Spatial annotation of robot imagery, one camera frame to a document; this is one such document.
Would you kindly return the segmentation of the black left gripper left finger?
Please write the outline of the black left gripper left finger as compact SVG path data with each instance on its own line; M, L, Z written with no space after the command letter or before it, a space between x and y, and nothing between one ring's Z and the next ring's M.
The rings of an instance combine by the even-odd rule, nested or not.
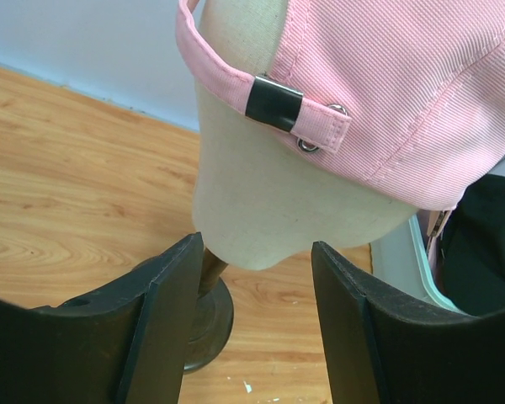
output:
M175 403L204 245L166 252L63 304L0 300L0 403Z

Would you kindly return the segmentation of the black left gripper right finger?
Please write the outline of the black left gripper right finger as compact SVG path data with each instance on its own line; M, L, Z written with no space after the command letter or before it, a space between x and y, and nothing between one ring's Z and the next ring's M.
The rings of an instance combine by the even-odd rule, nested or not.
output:
M311 266L336 403L505 403L505 310L419 300L315 242Z

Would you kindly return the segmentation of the black baseball cap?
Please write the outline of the black baseball cap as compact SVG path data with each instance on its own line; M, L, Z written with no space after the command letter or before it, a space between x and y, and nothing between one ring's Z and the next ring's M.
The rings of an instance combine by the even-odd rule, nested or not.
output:
M487 174L465 191L440 239L442 280L472 316L505 308L505 177Z

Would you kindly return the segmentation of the pink sport baseball cap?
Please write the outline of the pink sport baseball cap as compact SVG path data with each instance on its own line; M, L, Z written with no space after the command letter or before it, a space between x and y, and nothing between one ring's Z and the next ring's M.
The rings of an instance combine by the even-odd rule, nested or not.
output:
M331 173L442 211L505 157L505 1L291 1L265 75L226 63L194 8L194 77Z

